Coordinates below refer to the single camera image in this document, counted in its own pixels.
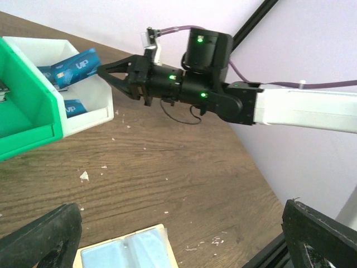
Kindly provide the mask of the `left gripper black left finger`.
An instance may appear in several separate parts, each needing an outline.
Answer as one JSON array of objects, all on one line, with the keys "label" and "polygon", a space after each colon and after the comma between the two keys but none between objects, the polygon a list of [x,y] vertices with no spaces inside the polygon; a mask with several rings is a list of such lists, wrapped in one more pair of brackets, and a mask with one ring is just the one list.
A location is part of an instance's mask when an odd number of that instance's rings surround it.
[{"label": "left gripper black left finger", "polygon": [[75,203],[46,213],[1,238],[1,267],[73,267],[81,223]]}]

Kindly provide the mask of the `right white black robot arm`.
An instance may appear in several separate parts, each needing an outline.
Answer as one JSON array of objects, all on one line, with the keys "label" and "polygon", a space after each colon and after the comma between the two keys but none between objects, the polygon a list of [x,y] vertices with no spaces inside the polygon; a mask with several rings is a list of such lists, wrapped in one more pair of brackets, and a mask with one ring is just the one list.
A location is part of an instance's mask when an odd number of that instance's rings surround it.
[{"label": "right white black robot arm", "polygon": [[186,103],[200,114],[211,112],[239,125],[287,125],[347,133],[356,132],[356,94],[340,92],[355,81],[329,84],[248,81],[226,83],[232,36],[190,26],[179,69],[162,66],[158,39],[176,28],[146,32],[143,55],[101,65],[98,75],[130,99],[146,106]]}]

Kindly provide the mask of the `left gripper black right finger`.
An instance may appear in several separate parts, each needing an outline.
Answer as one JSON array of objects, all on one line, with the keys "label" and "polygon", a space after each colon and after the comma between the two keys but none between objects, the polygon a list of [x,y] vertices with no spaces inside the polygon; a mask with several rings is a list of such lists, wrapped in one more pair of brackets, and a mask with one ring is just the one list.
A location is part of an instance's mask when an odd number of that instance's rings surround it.
[{"label": "left gripper black right finger", "polygon": [[356,231],[294,199],[282,230],[294,267],[356,267]]}]

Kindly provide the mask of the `blue credit card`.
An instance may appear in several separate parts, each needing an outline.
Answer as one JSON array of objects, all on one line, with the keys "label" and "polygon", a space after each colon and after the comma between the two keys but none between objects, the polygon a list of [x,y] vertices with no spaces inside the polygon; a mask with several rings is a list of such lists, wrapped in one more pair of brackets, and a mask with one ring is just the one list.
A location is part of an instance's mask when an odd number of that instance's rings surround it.
[{"label": "blue credit card", "polygon": [[101,64],[95,48],[91,48],[60,61],[51,67],[57,71],[55,79],[59,87],[66,88],[95,75],[97,68]]},{"label": "blue credit card", "polygon": [[87,112],[86,108],[79,99],[64,100],[66,116],[71,118]]}]

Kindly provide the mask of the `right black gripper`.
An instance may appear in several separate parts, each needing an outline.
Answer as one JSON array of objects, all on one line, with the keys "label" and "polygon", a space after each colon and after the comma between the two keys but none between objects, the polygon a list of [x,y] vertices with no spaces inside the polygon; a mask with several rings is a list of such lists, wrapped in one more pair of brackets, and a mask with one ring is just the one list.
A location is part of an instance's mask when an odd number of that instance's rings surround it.
[{"label": "right black gripper", "polygon": [[148,57],[132,55],[127,58],[103,64],[97,68],[97,74],[108,84],[132,97],[130,84],[110,73],[125,73],[133,75],[130,78],[134,96],[142,97],[144,105],[150,106],[152,99],[162,99],[173,103],[179,100],[184,72],[170,66],[156,65]]}]

